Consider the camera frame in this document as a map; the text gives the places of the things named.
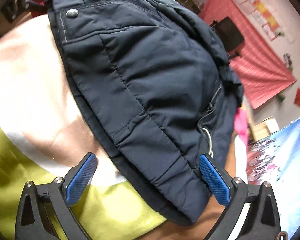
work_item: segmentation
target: textured blue pad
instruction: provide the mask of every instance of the textured blue pad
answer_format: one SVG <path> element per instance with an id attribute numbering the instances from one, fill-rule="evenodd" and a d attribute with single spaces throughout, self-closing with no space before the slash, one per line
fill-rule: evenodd
<path id="1" fill-rule="evenodd" d="M 206 180 L 218 203 L 227 207 L 230 203 L 230 192 L 219 173 L 212 166 L 205 155 L 200 156 L 199 166 L 203 178 Z"/>
<path id="2" fill-rule="evenodd" d="M 77 203 L 86 185 L 93 176 L 96 167 L 97 157 L 94 154 L 91 154 L 67 188 L 66 203 L 69 206 Z"/>

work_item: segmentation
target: pink tapestry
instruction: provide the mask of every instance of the pink tapestry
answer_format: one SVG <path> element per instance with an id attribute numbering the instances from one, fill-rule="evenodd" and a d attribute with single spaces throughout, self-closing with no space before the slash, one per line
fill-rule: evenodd
<path id="1" fill-rule="evenodd" d="M 252 108 L 256 109 L 296 79 L 232 0 L 208 0 L 199 14 L 207 24 L 227 16 L 245 39 L 238 49 L 241 56 L 232 59 L 230 65 L 239 76 Z"/>

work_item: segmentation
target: puffer jacket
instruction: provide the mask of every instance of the puffer jacket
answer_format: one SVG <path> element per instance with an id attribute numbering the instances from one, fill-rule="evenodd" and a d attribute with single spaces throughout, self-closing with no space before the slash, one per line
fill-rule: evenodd
<path id="1" fill-rule="evenodd" d="M 45 3 L 70 89 L 112 162 L 154 210 L 195 223 L 211 196 L 198 172 L 206 131 L 224 167 L 243 94 L 220 39 L 173 0 Z"/>

